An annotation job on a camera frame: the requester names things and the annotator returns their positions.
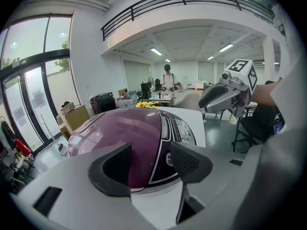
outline white cabinet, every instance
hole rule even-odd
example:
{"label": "white cabinet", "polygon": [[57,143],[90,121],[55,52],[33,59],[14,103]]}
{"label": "white cabinet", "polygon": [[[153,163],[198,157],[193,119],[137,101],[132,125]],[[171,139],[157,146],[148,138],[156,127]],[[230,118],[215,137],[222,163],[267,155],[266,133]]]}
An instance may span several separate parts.
{"label": "white cabinet", "polygon": [[208,81],[196,81],[195,82],[195,89],[202,89],[203,90],[203,84],[207,83]]}

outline purple rice cooker lid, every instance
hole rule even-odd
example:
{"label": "purple rice cooker lid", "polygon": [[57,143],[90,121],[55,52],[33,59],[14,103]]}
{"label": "purple rice cooker lid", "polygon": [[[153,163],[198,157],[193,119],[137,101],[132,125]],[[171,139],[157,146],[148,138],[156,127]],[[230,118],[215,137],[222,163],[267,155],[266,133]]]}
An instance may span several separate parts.
{"label": "purple rice cooker lid", "polygon": [[91,118],[75,130],[69,140],[71,156],[110,145],[132,144],[129,187],[144,188],[153,170],[161,135],[157,109],[116,109]]}

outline cardboard box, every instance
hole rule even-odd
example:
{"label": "cardboard box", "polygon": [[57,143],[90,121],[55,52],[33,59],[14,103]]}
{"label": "cardboard box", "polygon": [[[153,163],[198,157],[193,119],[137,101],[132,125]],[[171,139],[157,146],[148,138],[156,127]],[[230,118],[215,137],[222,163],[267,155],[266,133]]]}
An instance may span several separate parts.
{"label": "cardboard box", "polygon": [[58,125],[61,126],[63,124],[62,116],[57,116]]}
{"label": "cardboard box", "polygon": [[67,104],[61,109],[61,114],[64,115],[70,112],[71,110],[73,110],[74,108],[75,108],[75,104],[73,102],[70,102],[69,104]]}
{"label": "cardboard box", "polygon": [[63,135],[63,136],[65,137],[65,139],[68,141],[69,138],[71,137],[71,134],[70,134],[70,132],[68,131],[68,129],[66,128],[66,126],[65,126],[65,125],[61,125],[61,126],[59,127],[59,129],[60,129],[62,135]]}
{"label": "cardboard box", "polygon": [[127,92],[128,92],[127,89],[122,89],[122,90],[119,90],[119,91],[118,91],[118,95],[119,95],[119,96],[122,96],[122,95],[124,95],[124,93],[127,93]]}
{"label": "cardboard box", "polygon": [[89,119],[90,116],[88,115],[85,105],[78,106],[72,111],[62,115],[62,120],[71,134]]}

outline door frame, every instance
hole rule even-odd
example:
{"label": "door frame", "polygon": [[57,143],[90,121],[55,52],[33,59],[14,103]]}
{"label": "door frame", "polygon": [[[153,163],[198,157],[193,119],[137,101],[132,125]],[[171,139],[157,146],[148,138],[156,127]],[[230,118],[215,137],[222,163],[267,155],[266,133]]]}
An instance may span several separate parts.
{"label": "door frame", "polygon": [[[28,98],[24,74],[27,71],[30,71],[32,69],[35,69],[35,68],[38,68],[38,67],[41,68],[43,87],[44,87],[45,95],[46,95],[46,98],[47,98],[47,102],[48,102],[48,105],[51,109],[51,112],[52,112],[55,120],[57,121],[58,112],[57,112],[55,105],[53,103],[51,92],[50,92],[48,81],[47,81],[46,62],[51,61],[51,60],[55,60],[55,59],[62,59],[62,58],[69,58],[69,57],[70,57],[70,50],[69,49],[59,49],[59,50],[54,50],[54,51],[34,55],[34,56],[28,57],[26,59],[23,59],[23,60],[20,61],[21,64],[19,66],[15,67],[15,68],[13,68],[12,65],[11,65],[11,66],[8,66],[8,67],[0,70],[1,95],[2,95],[2,98],[3,98],[3,104],[4,104],[4,107],[5,107],[7,116],[9,118],[10,124],[11,124],[13,131],[16,134],[16,136],[28,148],[30,148],[29,145],[26,143],[25,139],[23,138],[22,134],[20,133],[20,131],[19,131],[19,129],[18,129],[16,123],[15,123],[15,120],[12,116],[12,112],[11,112],[9,104],[8,104],[7,96],[5,94],[4,80],[9,78],[12,75],[16,75],[16,76],[20,77],[19,83],[20,83],[20,88],[21,88],[22,100],[23,100],[23,102],[25,102],[24,107],[27,111],[27,114],[29,114],[28,116],[29,116],[31,125],[33,126],[33,129],[35,130],[35,132],[38,134],[39,138],[43,142],[43,145],[40,146],[38,149],[36,149],[35,151],[31,150],[31,152],[35,156],[38,153],[40,153],[43,149],[45,149],[49,144],[51,144],[53,142],[53,139],[47,138],[44,131],[40,127],[40,124],[39,124],[37,118],[35,116],[33,116],[33,114],[31,114],[33,111],[32,111],[32,107],[30,105],[29,98]],[[54,139],[58,139],[60,136],[61,136],[61,133],[59,132],[58,134],[56,134],[54,136]]]}

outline balcony railing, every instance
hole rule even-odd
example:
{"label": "balcony railing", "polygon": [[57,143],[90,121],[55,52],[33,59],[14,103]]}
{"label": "balcony railing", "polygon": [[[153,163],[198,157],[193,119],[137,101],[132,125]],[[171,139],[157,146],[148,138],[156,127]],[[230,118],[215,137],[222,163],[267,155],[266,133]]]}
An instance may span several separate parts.
{"label": "balcony railing", "polygon": [[141,0],[126,8],[113,19],[107,22],[102,28],[104,40],[110,36],[117,28],[128,21],[165,6],[188,5],[188,4],[219,4],[227,7],[235,7],[240,11],[252,13],[255,16],[273,24],[272,9],[259,4],[254,0]]}

